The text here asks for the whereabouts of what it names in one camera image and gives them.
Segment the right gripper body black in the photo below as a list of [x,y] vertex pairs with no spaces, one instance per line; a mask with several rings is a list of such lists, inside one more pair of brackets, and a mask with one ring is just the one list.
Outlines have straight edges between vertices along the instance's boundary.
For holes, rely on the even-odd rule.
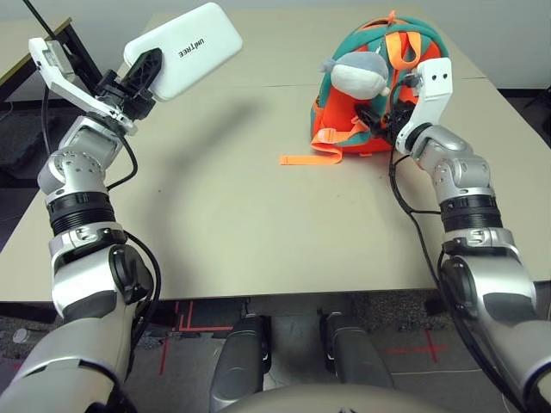
[[407,124],[412,116],[414,103],[411,101],[398,100],[394,103],[387,117],[387,137],[396,139],[399,132]]

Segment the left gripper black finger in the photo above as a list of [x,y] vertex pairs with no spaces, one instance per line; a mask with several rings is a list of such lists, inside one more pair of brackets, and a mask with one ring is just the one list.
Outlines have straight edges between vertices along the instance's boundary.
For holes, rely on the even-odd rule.
[[163,53],[153,48],[141,53],[127,73],[127,89],[132,96],[146,96],[162,68]]

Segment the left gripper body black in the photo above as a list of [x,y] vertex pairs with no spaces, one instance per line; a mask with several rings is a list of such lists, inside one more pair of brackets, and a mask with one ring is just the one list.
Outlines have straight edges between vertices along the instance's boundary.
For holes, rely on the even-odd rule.
[[106,71],[95,88],[95,97],[117,107],[130,120],[143,120],[155,106],[149,90],[153,78],[142,71],[125,76],[121,80],[115,71]]

